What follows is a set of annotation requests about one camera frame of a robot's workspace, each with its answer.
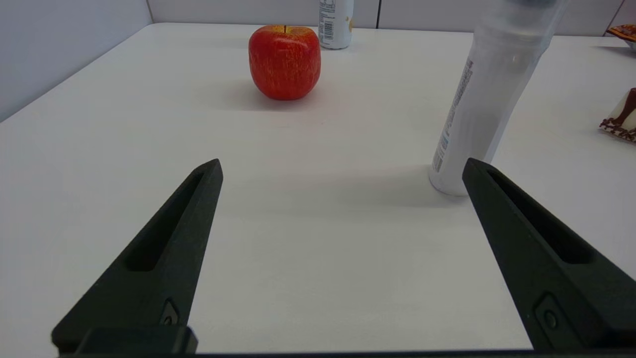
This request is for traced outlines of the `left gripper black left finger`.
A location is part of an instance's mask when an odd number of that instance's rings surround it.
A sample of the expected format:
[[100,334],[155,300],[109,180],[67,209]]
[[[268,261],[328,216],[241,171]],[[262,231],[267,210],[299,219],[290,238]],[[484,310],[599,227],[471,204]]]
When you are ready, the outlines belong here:
[[54,327],[59,354],[196,352],[189,313],[222,183],[218,159],[186,177]]

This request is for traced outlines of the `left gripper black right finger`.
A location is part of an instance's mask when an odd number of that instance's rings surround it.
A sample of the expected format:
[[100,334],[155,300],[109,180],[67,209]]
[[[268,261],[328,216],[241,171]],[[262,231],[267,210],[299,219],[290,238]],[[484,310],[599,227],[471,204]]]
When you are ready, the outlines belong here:
[[492,165],[463,182],[534,349],[635,350],[633,278]]

